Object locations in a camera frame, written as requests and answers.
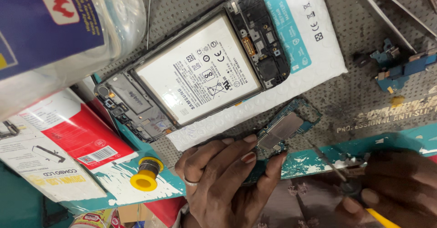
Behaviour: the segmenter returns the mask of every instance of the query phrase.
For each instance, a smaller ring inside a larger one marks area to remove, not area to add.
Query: red logo
[[[118,219],[116,217],[111,219],[111,225],[114,225],[115,227],[117,227],[118,225]]]
[[[54,0],[55,5],[53,6],[53,11],[58,11],[62,13],[63,16],[72,18],[74,16],[74,12],[70,12],[62,7],[64,3],[70,3],[67,0]]]
[[[72,24],[80,21],[73,0],[42,0],[53,21],[58,25]]]
[[[97,222],[97,221],[101,220],[101,217],[98,214],[85,214],[82,219]]]

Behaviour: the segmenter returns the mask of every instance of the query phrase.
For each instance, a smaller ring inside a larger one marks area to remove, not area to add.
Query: yellow spool
[[[157,173],[162,172],[164,170],[164,164],[162,161],[158,160],[155,157],[143,157],[141,160],[139,160],[138,165],[141,165],[143,161],[145,160],[151,160],[156,163],[158,163],[160,169],[158,169]],[[155,190],[158,186],[158,183],[156,182],[156,176],[157,174],[150,170],[139,170],[137,174],[133,175],[131,177],[131,185],[141,191],[152,191]]]

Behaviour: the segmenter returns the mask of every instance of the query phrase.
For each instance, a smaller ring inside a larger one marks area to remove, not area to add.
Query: red and white box
[[[19,113],[92,173],[138,157],[72,90]]]

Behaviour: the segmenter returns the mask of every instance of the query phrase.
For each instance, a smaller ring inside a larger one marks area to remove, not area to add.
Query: fingernail
[[[351,214],[356,214],[360,209],[362,209],[360,204],[349,197],[343,199],[343,207]]]
[[[225,138],[221,141],[224,142],[226,145],[231,145],[231,143],[234,142],[234,139],[233,138]]]
[[[257,136],[255,134],[252,134],[250,136],[247,136],[243,139],[246,143],[253,143],[257,140]]]
[[[379,203],[379,197],[378,194],[371,189],[364,189],[361,192],[361,197],[363,198],[363,201],[370,205],[375,205]]]
[[[256,159],[257,159],[257,155],[254,152],[249,152],[241,158],[241,161],[244,162],[245,164],[248,164]]]

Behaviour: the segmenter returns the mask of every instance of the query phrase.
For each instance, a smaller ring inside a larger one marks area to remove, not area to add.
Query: barcode
[[[104,159],[107,159],[111,156],[114,156],[117,154],[117,151],[113,150],[109,145],[97,150],[96,152],[90,154],[89,156],[93,159],[95,159],[96,161],[101,161]]]

